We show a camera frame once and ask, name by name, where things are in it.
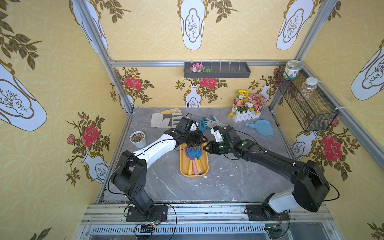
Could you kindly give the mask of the teal rake yellow handle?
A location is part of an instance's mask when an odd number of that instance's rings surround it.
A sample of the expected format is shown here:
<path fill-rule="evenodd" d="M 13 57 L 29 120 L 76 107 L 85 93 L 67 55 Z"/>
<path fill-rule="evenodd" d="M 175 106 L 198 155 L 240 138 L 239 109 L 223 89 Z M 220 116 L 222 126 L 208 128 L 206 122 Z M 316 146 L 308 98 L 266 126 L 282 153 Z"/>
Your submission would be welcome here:
<path fill-rule="evenodd" d="M 203 155 L 202 147 L 197 146 L 193 148 L 193 156 L 196 162 L 197 170 L 199 175 L 202 175 L 204 173 L 201 162 L 200 162 L 200 157 Z"/>
<path fill-rule="evenodd" d="M 199 120 L 199 130 L 204 134 L 207 131 L 205 122 L 203 120 Z"/>
<path fill-rule="evenodd" d="M 186 155 L 190 159 L 189 161 L 189 167 L 188 167 L 188 175 L 193 176 L 195 175 L 194 165 L 193 165 L 193 157 L 190 155 L 190 148 L 186 148 Z"/>

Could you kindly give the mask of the purple rake pink handle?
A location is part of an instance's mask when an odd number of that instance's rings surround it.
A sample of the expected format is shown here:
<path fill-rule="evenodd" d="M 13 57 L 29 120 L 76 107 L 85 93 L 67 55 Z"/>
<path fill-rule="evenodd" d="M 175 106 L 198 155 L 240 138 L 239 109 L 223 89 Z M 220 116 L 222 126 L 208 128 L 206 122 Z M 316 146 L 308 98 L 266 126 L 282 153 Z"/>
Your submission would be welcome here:
<path fill-rule="evenodd" d="M 190 155 L 190 148 L 186 148 L 185 151 L 186 151 L 187 157 L 190 159 L 189 166 L 188 166 L 188 175 L 189 176 L 196 176 L 199 173 L 198 173 L 198 169 L 196 166 L 196 162 L 195 162 L 194 158 Z"/>

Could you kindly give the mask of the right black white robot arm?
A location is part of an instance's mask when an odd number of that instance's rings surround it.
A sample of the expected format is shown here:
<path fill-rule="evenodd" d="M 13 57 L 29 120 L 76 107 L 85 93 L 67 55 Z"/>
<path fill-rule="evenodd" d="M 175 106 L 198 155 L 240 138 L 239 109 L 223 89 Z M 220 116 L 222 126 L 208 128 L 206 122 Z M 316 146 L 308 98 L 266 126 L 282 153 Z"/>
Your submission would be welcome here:
<path fill-rule="evenodd" d="M 233 154 L 237 160 L 259 164 L 283 176 L 293 188 L 270 194 L 262 204 L 262 211 L 271 218 L 286 210 L 303 208 L 317 212 L 330 192 L 330 183 L 314 161 L 295 161 L 259 145 L 256 141 L 238 136 L 231 126 L 213 127 L 215 140 L 210 141 L 204 150 L 211 155 Z"/>

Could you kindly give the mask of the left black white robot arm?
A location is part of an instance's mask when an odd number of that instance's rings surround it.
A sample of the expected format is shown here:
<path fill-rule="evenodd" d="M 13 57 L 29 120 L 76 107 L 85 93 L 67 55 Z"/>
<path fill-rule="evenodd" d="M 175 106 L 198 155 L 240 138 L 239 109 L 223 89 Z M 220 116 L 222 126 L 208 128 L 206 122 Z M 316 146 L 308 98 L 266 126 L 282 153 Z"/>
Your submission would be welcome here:
<path fill-rule="evenodd" d="M 154 213 L 155 204 L 145 191 L 148 168 L 163 155 L 183 144 L 197 147 L 207 141 L 195 120 L 182 117 L 174 129 L 166 130 L 159 139 L 147 147 L 133 153 L 123 152 L 118 161 L 119 165 L 111 174 L 108 183 L 121 191 L 139 214 L 149 217 Z"/>

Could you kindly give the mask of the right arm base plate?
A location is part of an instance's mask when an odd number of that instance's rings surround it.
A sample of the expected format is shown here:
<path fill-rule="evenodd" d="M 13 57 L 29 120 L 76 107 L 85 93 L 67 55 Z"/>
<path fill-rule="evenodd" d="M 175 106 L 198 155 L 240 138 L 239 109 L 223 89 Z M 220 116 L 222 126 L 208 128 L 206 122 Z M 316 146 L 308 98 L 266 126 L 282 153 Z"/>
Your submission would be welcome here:
<path fill-rule="evenodd" d="M 277 213 L 268 205 L 262 204 L 246 205 L 244 213 L 250 221 L 288 221 L 290 219 L 288 211 Z"/>

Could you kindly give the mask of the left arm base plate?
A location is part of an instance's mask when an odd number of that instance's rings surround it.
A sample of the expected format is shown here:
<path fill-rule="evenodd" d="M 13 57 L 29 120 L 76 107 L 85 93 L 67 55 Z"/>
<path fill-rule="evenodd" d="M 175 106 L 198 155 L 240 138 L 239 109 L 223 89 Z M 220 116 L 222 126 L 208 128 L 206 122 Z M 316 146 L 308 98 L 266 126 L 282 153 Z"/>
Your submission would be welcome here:
<path fill-rule="evenodd" d="M 129 207 L 128 212 L 126 213 L 126 222 L 128 223 L 148 223 L 155 220 L 160 220 L 161 222 L 166 221 L 168 216 L 168 206 L 167 205 L 155 205 L 153 213 L 148 215 L 140 214 L 136 207 Z"/>

